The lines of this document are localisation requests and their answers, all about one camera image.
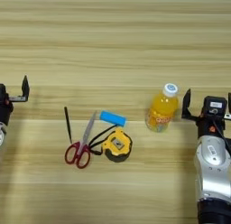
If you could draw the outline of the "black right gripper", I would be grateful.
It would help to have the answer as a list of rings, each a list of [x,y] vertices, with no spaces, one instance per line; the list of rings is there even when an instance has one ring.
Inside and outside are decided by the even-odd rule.
[[[228,92],[225,114],[201,113],[199,117],[193,116],[189,112],[191,90],[188,89],[182,101],[181,117],[191,121],[197,121],[198,138],[204,135],[222,137],[226,129],[225,119],[231,119],[231,92]]]

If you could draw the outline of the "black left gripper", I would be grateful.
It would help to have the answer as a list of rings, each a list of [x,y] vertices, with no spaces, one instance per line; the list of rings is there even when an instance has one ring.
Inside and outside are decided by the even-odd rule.
[[[0,98],[0,123],[6,126],[9,123],[11,113],[14,110],[12,102],[27,102],[30,94],[30,87],[27,76],[24,76],[22,83],[22,95],[17,97],[9,97],[5,94],[3,98]]]

